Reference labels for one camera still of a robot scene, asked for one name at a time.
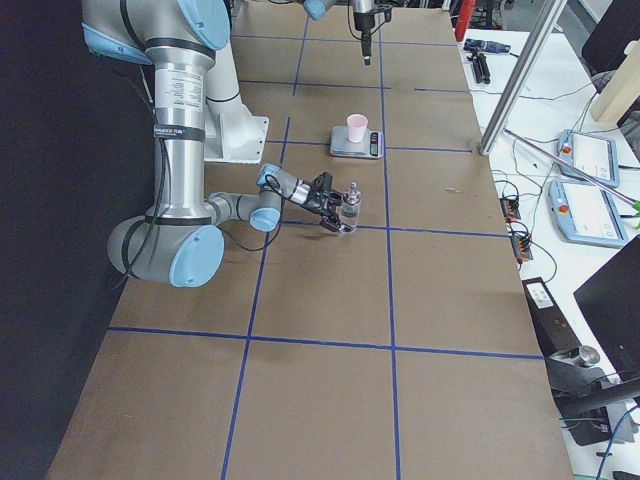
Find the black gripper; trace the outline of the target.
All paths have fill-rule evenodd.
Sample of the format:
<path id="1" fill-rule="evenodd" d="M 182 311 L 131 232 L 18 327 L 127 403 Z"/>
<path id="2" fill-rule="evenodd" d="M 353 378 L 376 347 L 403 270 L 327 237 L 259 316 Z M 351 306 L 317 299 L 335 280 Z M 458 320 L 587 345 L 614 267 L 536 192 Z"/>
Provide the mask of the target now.
<path id="1" fill-rule="evenodd" d="M 361 34 L 360 44 L 361 52 L 365 66 L 371 65 L 371 31 L 372 31 L 372 11 L 353 12 L 354 27 Z"/>
<path id="2" fill-rule="evenodd" d="M 336 209 L 341 205 L 341 193 L 332 187 L 333 176 L 323 172 L 310 184 L 310 190 L 302 207 L 321 216 L 320 225 L 331 231 L 341 231 L 341 220 Z"/>

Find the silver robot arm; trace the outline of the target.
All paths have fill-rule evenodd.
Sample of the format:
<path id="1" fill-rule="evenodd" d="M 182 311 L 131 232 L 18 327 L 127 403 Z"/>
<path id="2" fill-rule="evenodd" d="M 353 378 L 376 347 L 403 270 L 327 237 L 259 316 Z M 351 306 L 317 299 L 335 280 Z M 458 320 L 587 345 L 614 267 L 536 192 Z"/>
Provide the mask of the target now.
<path id="1" fill-rule="evenodd" d="M 119 272 L 174 287 L 204 285 L 223 259 L 221 225 L 245 221 L 272 231 L 285 202 L 341 230 L 340 195 L 328 173 L 306 181 L 267 163 L 255 195 L 205 193 L 206 163 L 258 161 L 268 126 L 242 102 L 224 2 L 86 1 L 82 18 L 90 52 L 154 70 L 154 89 L 143 100 L 157 142 L 155 200 L 111 232 L 108 255 Z"/>
<path id="2" fill-rule="evenodd" d="M 307 16 L 314 21 L 323 19 L 330 9 L 339 4 L 334 0 L 299 1 Z M 372 36 L 376 27 L 376 5 L 374 1 L 345 1 L 349 34 L 359 42 L 365 66 L 371 65 Z"/>

